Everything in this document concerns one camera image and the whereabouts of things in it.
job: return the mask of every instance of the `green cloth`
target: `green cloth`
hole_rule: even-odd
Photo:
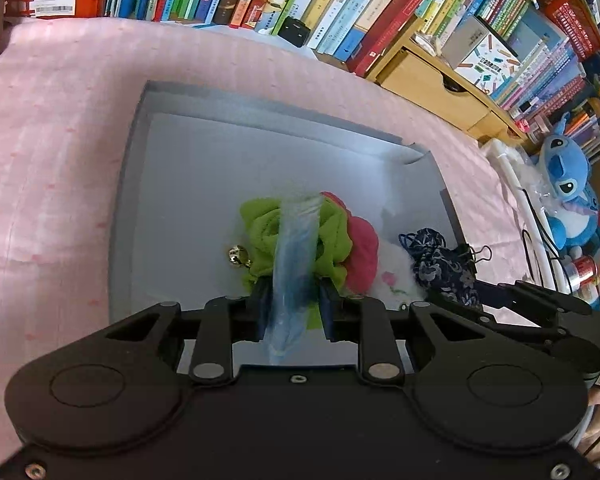
[[[255,198],[240,206],[240,216],[247,228],[251,267],[244,281],[249,290],[261,276],[273,274],[273,260],[280,227],[280,200]],[[353,244],[347,234],[347,213],[325,197],[320,208],[318,246],[315,253],[314,273],[331,278],[341,290],[347,277],[342,262],[349,256]]]

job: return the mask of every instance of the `pink polka dot fabric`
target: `pink polka dot fabric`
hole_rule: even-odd
[[[512,199],[474,140],[365,80],[208,30],[97,18],[27,20],[0,56],[0,461],[19,445],[4,387],[24,363],[108,321],[109,227],[129,127],[147,80],[251,94],[429,148],[480,278],[526,271]]]

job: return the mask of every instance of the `screw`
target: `screw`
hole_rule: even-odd
[[[224,367],[218,363],[200,363],[193,368],[193,374],[200,379],[217,379],[224,374]]]
[[[571,468],[566,464],[558,464],[553,469],[551,469],[551,474],[549,478],[551,480],[564,480],[568,478],[571,474]]]
[[[400,373],[400,368],[391,363],[376,363],[369,367],[369,374],[376,379],[393,379]]]
[[[29,464],[24,468],[24,473],[31,480],[42,480],[46,476],[46,469],[40,464]]]

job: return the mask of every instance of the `gold bell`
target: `gold bell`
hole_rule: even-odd
[[[251,267],[251,260],[249,259],[249,253],[247,249],[241,245],[234,245],[229,249],[229,263],[235,267]]]

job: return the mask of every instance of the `wooden drawer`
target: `wooden drawer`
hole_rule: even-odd
[[[378,81],[383,88],[436,114],[460,130],[468,132],[490,113],[489,107],[469,92],[451,92],[442,83],[442,74],[419,57],[403,51],[397,54]],[[480,136],[489,135],[481,132]]]

